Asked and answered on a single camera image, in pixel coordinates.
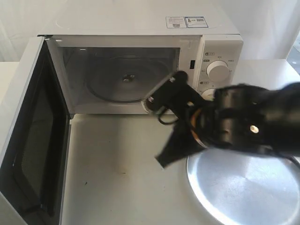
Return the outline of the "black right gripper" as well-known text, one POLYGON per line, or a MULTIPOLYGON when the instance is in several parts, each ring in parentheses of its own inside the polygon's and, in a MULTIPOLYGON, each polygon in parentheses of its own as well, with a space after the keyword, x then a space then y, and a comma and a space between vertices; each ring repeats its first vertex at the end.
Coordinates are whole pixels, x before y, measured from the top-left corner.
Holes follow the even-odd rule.
POLYGON ((204 150, 194 139, 188 125, 182 121, 186 118, 188 109, 203 106, 205 100, 188 85, 188 75, 184 71, 173 73, 145 97, 147 112, 157 114, 165 108, 181 119, 173 127, 162 151, 155 156, 163 168, 204 150))

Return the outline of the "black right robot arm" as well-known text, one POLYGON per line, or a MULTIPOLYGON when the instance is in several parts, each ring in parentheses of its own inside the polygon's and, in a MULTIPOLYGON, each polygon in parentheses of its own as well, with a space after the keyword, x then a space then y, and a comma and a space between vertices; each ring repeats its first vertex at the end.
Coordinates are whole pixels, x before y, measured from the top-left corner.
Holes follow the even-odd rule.
POLYGON ((178 71, 143 100, 146 112, 160 119, 171 111, 173 130, 156 160, 162 167, 208 149, 286 158, 300 155, 300 84, 277 90, 248 84, 215 89, 204 97, 178 71))

